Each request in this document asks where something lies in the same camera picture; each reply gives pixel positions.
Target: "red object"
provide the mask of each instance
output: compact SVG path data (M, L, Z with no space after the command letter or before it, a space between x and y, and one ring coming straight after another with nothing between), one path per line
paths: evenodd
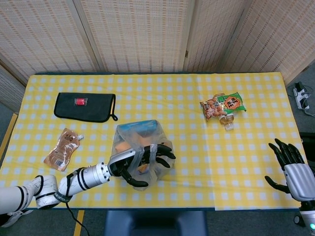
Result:
M84 106L85 105L85 99L84 98L77 98L75 100L75 105L77 105L77 106Z

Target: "transparent plastic bag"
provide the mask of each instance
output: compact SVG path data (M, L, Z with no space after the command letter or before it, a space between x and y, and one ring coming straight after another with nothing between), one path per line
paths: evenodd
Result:
M172 149L172 142L166 138L166 135L156 120L140 121L128 124L118 125L114 137L112 155L120 153L129 148L133 148L136 153L131 162L128 172L136 180L146 181L152 186L158 179L168 173L174 165L175 160L166 156L159 156L165 160L170 168L156 162L156 153L158 144L164 144ZM141 164L144 154L144 147L150 146L150 162L149 164ZM148 187L134 189L143 191Z

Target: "robotic hand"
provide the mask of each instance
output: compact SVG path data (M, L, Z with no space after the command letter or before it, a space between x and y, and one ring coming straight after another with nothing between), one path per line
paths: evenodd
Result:
M172 149L158 144L156 161L166 168L169 164L161 156L175 159ZM33 196L39 209L55 207L60 202L68 203L72 196L109 181L111 176L122 176L127 183L135 187L146 187L148 183L132 178L127 171L134 159L135 150L130 148L111 156L107 165L103 162L87 168L82 167L62 178L57 188L55 176L37 176L25 186L0 188L0 214L23 210L31 203ZM144 154L139 165L150 161L150 146L144 147Z
M277 160L283 170L287 186L277 184L269 176L266 181L273 188L291 194L292 198L301 202L300 213L311 235L315 235L315 177L308 164L305 164L299 150L292 144L285 144L275 139L279 148L273 144L269 147L275 152ZM299 222L300 217L296 216L294 222Z

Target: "drink pouch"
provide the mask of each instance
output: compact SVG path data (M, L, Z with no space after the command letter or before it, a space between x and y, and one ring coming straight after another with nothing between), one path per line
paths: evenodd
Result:
M228 115L234 111L246 111L242 97L238 92L230 95L218 94L212 99L200 102L200 105L207 121L211 117Z
M60 135L57 145L50 151L44 160L51 168L58 171L64 171L70 162L72 153L80 146L83 135L79 135L74 131L65 128Z

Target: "green snack bag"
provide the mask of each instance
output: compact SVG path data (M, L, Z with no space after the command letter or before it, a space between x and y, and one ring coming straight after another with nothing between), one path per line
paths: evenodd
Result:
M218 105L223 108L223 111L226 112L227 115L234 111L246 111L242 97L238 92L230 95L217 96L216 99Z

